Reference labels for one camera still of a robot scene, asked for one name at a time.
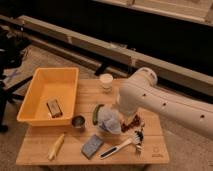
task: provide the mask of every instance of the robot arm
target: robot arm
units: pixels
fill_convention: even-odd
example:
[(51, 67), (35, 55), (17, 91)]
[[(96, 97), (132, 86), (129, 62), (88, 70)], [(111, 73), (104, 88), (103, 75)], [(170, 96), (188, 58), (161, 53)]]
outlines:
[(213, 105), (167, 93), (157, 89), (156, 84), (154, 71), (139, 69), (119, 89), (119, 111), (130, 116), (143, 107), (213, 139)]

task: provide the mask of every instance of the white cup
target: white cup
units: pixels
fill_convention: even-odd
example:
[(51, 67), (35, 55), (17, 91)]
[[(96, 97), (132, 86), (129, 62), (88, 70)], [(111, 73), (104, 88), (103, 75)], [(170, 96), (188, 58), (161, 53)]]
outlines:
[(104, 92), (108, 93), (112, 90), (113, 76), (111, 74), (102, 74), (100, 76), (101, 87)]

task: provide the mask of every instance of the yellow plastic bin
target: yellow plastic bin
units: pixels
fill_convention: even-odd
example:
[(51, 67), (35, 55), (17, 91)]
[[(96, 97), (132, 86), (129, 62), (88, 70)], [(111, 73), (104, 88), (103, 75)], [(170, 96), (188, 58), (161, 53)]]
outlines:
[[(69, 125), (74, 114), (78, 73), (74, 67), (37, 69), (17, 120), (32, 126)], [(63, 113), (61, 117), (52, 118), (47, 107), (47, 102), (54, 99)]]

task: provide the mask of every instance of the gray floor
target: gray floor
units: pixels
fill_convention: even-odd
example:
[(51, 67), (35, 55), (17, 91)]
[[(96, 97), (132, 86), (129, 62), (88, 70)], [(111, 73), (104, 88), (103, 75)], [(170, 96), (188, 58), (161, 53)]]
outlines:
[[(80, 69), (80, 78), (95, 78), (94, 71), (65, 60), (47, 51), (30, 46), (29, 53), (22, 67), (7, 70), (8, 75), (17, 73), (12, 79), (6, 79), (8, 86), (33, 74), (38, 67), (77, 66)], [(24, 94), (27, 85), (18, 93)], [(7, 105), (4, 123), (9, 126), (6, 134), (0, 134), (0, 170), (48, 170), (41, 167), (16, 166), (15, 161), (21, 146), (27, 125), (16, 121), (16, 114), (20, 102), (16, 105)], [(176, 122), (160, 117), (164, 130), (165, 141), (170, 155), (170, 163), (151, 165), (147, 171), (212, 171), (213, 170), (213, 141), (192, 132)], [(138, 166), (55, 166), (50, 170), (141, 170)]]

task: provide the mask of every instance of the gray sponge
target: gray sponge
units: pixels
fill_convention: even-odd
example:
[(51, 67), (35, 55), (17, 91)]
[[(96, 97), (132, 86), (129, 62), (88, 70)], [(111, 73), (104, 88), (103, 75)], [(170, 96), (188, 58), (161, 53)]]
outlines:
[(81, 152), (91, 159), (95, 152), (103, 145), (103, 140), (97, 135), (93, 135), (82, 147)]

